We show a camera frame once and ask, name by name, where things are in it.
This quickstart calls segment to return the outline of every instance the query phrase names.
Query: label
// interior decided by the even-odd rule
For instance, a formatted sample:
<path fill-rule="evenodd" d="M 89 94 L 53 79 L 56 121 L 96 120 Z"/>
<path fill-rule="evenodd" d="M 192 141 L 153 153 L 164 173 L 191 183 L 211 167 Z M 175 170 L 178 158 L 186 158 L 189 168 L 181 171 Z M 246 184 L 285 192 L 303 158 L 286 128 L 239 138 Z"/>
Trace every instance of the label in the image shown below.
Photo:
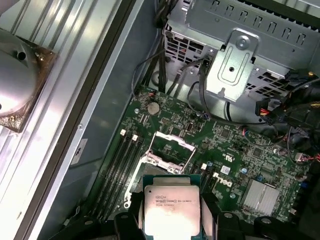
<path fill-rule="evenodd" d="M 224 157 L 225 160 L 228 162 L 232 163 L 235 160 L 235 157 L 231 153 L 223 153 L 222 156 Z"/>
<path fill-rule="evenodd" d="M 223 179 L 222 177 L 219 177 L 219 173 L 217 173 L 217 172 L 213 173 L 213 177 L 217 178 L 218 183 L 226 185 L 229 188 L 232 187 L 233 183 L 231 181 L 227 181 L 227 180 Z"/>
<path fill-rule="evenodd" d="M 88 141 L 88 138 L 83 138 L 81 139 L 79 145 L 78 145 L 78 148 L 76 149 L 76 152 L 74 154 L 74 157 L 70 163 L 70 166 L 73 165 L 73 164 L 77 164 L 80 160 L 80 157 L 81 157 L 81 154 L 82 152 L 84 151 L 85 149 L 85 146 L 87 144 L 87 141 Z"/>

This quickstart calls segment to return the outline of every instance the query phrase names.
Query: ventilation slot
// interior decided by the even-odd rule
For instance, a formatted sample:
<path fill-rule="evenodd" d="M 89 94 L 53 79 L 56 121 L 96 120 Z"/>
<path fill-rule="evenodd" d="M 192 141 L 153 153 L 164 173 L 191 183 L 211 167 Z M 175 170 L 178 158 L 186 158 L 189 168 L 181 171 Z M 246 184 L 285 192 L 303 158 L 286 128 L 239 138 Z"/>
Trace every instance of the ventilation slot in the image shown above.
<path fill-rule="evenodd" d="M 226 7 L 226 10 L 225 10 L 224 15 L 230 17 L 231 14 L 232 14 L 232 12 L 233 12 L 233 10 L 234 10 L 234 6 L 228 5 L 228 6 Z"/>
<path fill-rule="evenodd" d="M 263 84 L 266 86 L 259 88 L 254 92 L 266 98 L 273 97 L 275 95 L 285 95 L 294 88 L 292 85 L 290 85 L 289 81 L 274 77 L 269 72 L 265 72 L 257 78 L 267 83 L 267 85 Z"/>
<path fill-rule="evenodd" d="M 204 46 L 194 41 L 175 36 L 166 37 L 165 40 L 165 53 L 170 58 L 189 64 L 202 57 Z"/>
<path fill-rule="evenodd" d="M 290 33 L 291 33 L 291 29 L 286 27 L 284 30 L 283 30 L 283 33 L 282 33 L 282 37 L 285 38 L 285 39 L 288 39 L 289 36 L 290 36 Z"/>
<path fill-rule="evenodd" d="M 253 22 L 253 26 L 256 28 L 259 28 L 261 25 L 262 19 L 263 19 L 262 17 L 256 16 Z"/>
<path fill-rule="evenodd" d="M 242 11 L 239 17 L 239 21 L 245 22 L 248 16 L 248 12 L 247 11 Z"/>
<path fill-rule="evenodd" d="M 255 85 L 253 85 L 253 84 L 251 84 L 251 83 L 247 83 L 247 85 L 246 85 L 246 89 L 248 89 L 248 90 L 251 90 L 251 89 L 254 89 L 254 88 L 256 88 L 257 86 L 255 86 Z"/>
<path fill-rule="evenodd" d="M 296 40 L 296 43 L 298 45 L 303 45 L 304 42 L 305 42 L 305 39 L 306 39 L 306 35 L 303 34 L 303 33 L 300 33 L 299 36 L 298 36 L 298 39 Z"/>
<path fill-rule="evenodd" d="M 191 0 L 183 0 L 181 9 L 187 12 L 190 7 L 190 3 L 191 3 Z"/>
<path fill-rule="evenodd" d="M 212 6 L 211 6 L 211 9 L 212 9 L 213 11 L 217 11 L 217 9 L 218 9 L 218 7 L 219 7 L 219 4 L 220 4 L 220 1 L 217 1 L 217 0 L 213 1 Z"/>
<path fill-rule="evenodd" d="M 270 22 L 267 32 L 274 34 L 276 27 L 277 27 L 277 24 L 275 22 L 273 22 L 273 21 Z"/>

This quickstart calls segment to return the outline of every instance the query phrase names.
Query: screw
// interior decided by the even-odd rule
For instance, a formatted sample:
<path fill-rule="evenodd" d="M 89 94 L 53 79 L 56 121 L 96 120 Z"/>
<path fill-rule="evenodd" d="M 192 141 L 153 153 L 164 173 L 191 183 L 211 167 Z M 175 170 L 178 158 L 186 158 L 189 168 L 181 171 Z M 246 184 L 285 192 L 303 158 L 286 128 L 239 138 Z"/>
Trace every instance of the screw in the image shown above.
<path fill-rule="evenodd" d="M 232 219 L 232 214 L 229 212 L 226 212 L 225 214 L 223 214 L 227 219 Z"/>
<path fill-rule="evenodd" d="M 270 219 L 268 219 L 268 218 L 262 218 L 261 222 L 263 222 L 264 224 L 270 224 L 271 223 Z"/>
<path fill-rule="evenodd" d="M 241 39 L 241 40 L 239 41 L 239 46 L 240 46 L 240 47 L 244 47 L 245 44 L 246 44 L 246 40 Z"/>

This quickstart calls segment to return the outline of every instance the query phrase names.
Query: cable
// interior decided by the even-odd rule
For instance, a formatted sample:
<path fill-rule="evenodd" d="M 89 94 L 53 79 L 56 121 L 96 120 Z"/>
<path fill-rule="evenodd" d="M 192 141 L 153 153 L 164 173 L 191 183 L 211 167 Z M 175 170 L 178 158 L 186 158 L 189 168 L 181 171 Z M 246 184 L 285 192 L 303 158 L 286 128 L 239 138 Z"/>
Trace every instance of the cable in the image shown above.
<path fill-rule="evenodd" d="M 133 75 L 132 75 L 132 79 L 131 79 L 131 94 L 133 97 L 137 98 L 137 95 L 135 94 L 135 83 L 136 83 L 136 75 L 137 75 L 137 71 L 138 69 L 145 63 L 151 61 L 152 59 L 154 59 L 155 57 L 159 56 L 160 54 L 162 54 L 165 50 L 162 49 L 158 52 L 156 52 L 155 54 L 153 54 L 152 56 L 148 57 L 146 60 L 140 62 L 134 69 L 133 71 Z"/>
<path fill-rule="evenodd" d="M 226 102 L 225 111 L 226 111 L 226 117 L 228 118 L 228 120 L 230 122 L 232 122 L 232 118 L 231 118 L 231 115 L 230 115 L 230 102 L 229 101 Z"/>
<path fill-rule="evenodd" d="M 296 160 L 294 160 L 291 156 L 291 150 L 290 150 L 290 138 L 291 138 L 291 132 L 292 132 L 292 129 L 293 127 L 291 126 L 288 130 L 288 134 L 287 134 L 287 140 L 286 140 L 286 149 L 288 151 L 288 157 L 289 157 L 289 160 L 293 163 L 293 164 L 296 164 L 296 165 L 300 165 L 300 166 L 307 166 L 309 164 L 311 164 L 311 161 L 308 161 L 306 164 L 305 163 L 300 163 L 300 162 L 297 162 Z"/>
<path fill-rule="evenodd" d="M 191 85 L 191 87 L 190 87 L 190 89 L 189 89 L 189 92 L 188 92 L 188 94 L 187 94 L 187 96 L 186 96 L 186 101 L 187 101 L 187 103 L 188 103 L 189 108 L 190 108 L 192 111 L 194 111 L 196 114 L 198 114 L 198 115 L 200 115 L 200 116 L 203 116 L 204 114 L 203 114 L 202 112 L 200 112 L 200 111 L 197 111 L 197 110 L 191 105 L 191 103 L 190 103 L 190 95 L 191 95 L 191 93 L 193 92 L 193 90 L 194 90 L 194 88 L 195 88 L 195 85 L 198 84 L 198 83 L 199 83 L 199 81 L 195 81 L 195 82 Z"/>
<path fill-rule="evenodd" d="M 161 38 L 160 47 L 165 49 L 165 38 Z M 159 84 L 158 90 L 161 93 L 166 93 L 166 84 L 167 84 L 167 70 L 166 70 L 166 55 L 165 52 L 162 52 L 159 55 Z"/>
<path fill-rule="evenodd" d="M 220 124 L 235 125 L 235 126 L 268 126 L 269 125 L 267 123 L 262 123 L 262 122 L 228 121 L 226 119 L 223 119 L 222 117 L 213 115 L 208 108 L 206 98 L 205 98 L 206 70 L 204 68 L 206 68 L 206 66 L 202 64 L 199 70 L 199 95 L 200 95 L 201 104 L 204 107 L 206 114 L 208 114 L 208 116 L 210 116 L 211 119 L 213 119 L 214 121 Z"/>
<path fill-rule="evenodd" d="M 181 74 L 177 73 L 175 75 L 175 78 L 173 80 L 173 83 L 171 84 L 171 86 L 169 87 L 168 91 L 166 92 L 167 95 L 170 95 L 172 93 L 172 91 L 175 89 L 177 83 L 179 82 Z"/>
<path fill-rule="evenodd" d="M 184 71 L 186 70 L 187 68 L 190 68 L 190 67 L 194 67 L 194 66 L 197 66 L 199 64 L 201 64 L 204 60 L 203 59 L 199 59 L 199 60 L 196 60 L 196 61 L 192 61 L 190 63 L 188 63 L 187 65 L 183 66 L 180 68 L 180 71 Z M 181 73 L 177 73 L 177 75 L 175 76 L 174 80 L 173 80 L 173 83 L 172 85 L 169 87 L 168 91 L 167 91 L 167 95 L 170 95 L 172 93 L 172 91 L 175 89 L 177 83 L 179 82 L 179 79 L 181 77 Z"/>
<path fill-rule="evenodd" d="M 312 79 L 312 80 L 309 80 L 309 81 L 305 81 L 305 82 L 302 82 L 300 84 L 298 84 L 297 86 L 295 86 L 291 91 L 288 92 L 287 94 L 287 98 L 290 98 L 291 97 L 291 94 L 294 93 L 295 91 L 307 86 L 307 85 L 310 85 L 310 84 L 314 84 L 316 82 L 320 81 L 320 78 L 315 78 L 315 79 Z"/>

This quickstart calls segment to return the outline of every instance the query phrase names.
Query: black cable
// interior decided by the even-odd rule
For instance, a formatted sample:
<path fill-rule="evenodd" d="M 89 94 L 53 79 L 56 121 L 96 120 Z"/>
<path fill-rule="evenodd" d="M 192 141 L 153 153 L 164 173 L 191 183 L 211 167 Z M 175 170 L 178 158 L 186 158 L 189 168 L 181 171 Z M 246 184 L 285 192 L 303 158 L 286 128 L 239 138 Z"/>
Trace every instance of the black cable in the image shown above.
<path fill-rule="evenodd" d="M 132 75 L 132 79 L 131 79 L 131 94 L 133 97 L 137 98 L 137 95 L 135 94 L 135 83 L 136 83 L 136 75 L 137 75 L 137 71 L 138 69 L 145 63 L 151 61 L 152 59 L 154 59 L 155 57 L 159 56 L 160 54 L 164 53 L 164 49 L 156 52 L 155 54 L 153 54 L 152 56 L 148 57 L 146 60 L 140 62 L 134 69 L 133 71 L 133 75 Z"/>
<path fill-rule="evenodd" d="M 268 126 L 267 123 L 262 122 L 238 122 L 238 121 L 228 121 L 226 119 L 223 119 L 222 117 L 213 115 L 207 105 L 206 98 L 205 98 L 205 83 L 206 83 L 206 66 L 202 64 L 200 66 L 199 70 L 199 95 L 200 95 L 200 101 L 202 106 L 204 107 L 204 110 L 208 116 L 220 124 L 227 124 L 227 125 L 235 125 L 235 126 Z"/>
<path fill-rule="evenodd" d="M 296 160 L 294 160 L 291 156 L 291 150 L 290 150 L 290 141 L 291 141 L 291 132 L 292 132 L 292 129 L 293 127 L 291 126 L 288 130 L 288 134 L 287 134 L 287 140 L 286 140 L 286 149 L 288 151 L 288 157 L 289 157 L 289 160 L 293 163 L 293 164 L 296 164 L 296 165 L 300 165 L 300 166 L 307 166 L 309 164 L 311 164 L 312 162 L 309 160 L 307 161 L 306 163 L 300 163 L 300 162 L 297 162 Z"/>
<path fill-rule="evenodd" d="M 184 71 L 186 70 L 187 68 L 190 68 L 190 67 L 194 67 L 194 66 L 197 66 L 199 64 L 201 64 L 204 60 L 203 59 L 199 59 L 199 60 L 196 60 L 196 61 L 192 61 L 190 63 L 188 63 L 187 65 L 183 66 L 180 68 L 180 71 Z M 172 91 L 175 89 L 176 85 L 178 84 L 179 82 L 179 79 L 181 77 L 181 73 L 177 73 L 177 75 L 175 76 L 174 80 L 173 80 L 173 83 L 171 84 L 171 86 L 169 87 L 168 89 L 168 92 L 166 93 L 167 95 L 170 95 L 172 93 Z"/>
<path fill-rule="evenodd" d="M 188 103 L 188 106 L 189 106 L 189 108 L 190 108 L 192 111 L 194 111 L 196 114 L 198 114 L 198 115 L 200 115 L 200 116 L 203 116 L 204 114 L 203 114 L 202 112 L 200 112 L 200 111 L 197 111 L 197 110 L 191 105 L 191 103 L 190 103 L 190 95 L 191 95 L 191 93 L 193 92 L 195 86 L 196 86 L 198 83 L 199 83 L 198 81 L 195 81 L 195 82 L 191 85 L 191 87 L 190 87 L 190 89 L 189 89 L 189 92 L 188 92 L 188 94 L 186 95 L 186 102 Z"/>
<path fill-rule="evenodd" d="M 294 93 L 295 91 L 307 86 L 307 85 L 310 85 L 310 84 L 314 84 L 316 82 L 320 81 L 320 78 L 315 78 L 315 79 L 312 79 L 312 80 L 308 80 L 308 81 L 305 81 L 305 82 L 302 82 L 300 84 L 298 84 L 297 86 L 295 86 L 292 90 L 290 90 L 287 94 L 287 97 L 291 97 L 291 94 Z"/>
<path fill-rule="evenodd" d="M 177 73 L 175 75 L 173 83 L 171 84 L 171 86 L 169 87 L 168 91 L 166 92 L 167 95 L 170 95 L 172 93 L 172 91 L 175 89 L 177 83 L 179 82 L 180 77 L 181 77 L 180 73 Z"/>
<path fill-rule="evenodd" d="M 154 25 L 158 29 L 163 29 L 167 23 L 167 17 L 177 4 L 177 0 L 161 0 L 158 10 L 155 13 Z"/>
<path fill-rule="evenodd" d="M 226 111 L 226 117 L 228 118 L 228 120 L 230 122 L 232 122 L 232 118 L 231 118 L 231 115 L 230 115 L 230 102 L 229 101 L 226 102 L 225 111 Z"/>

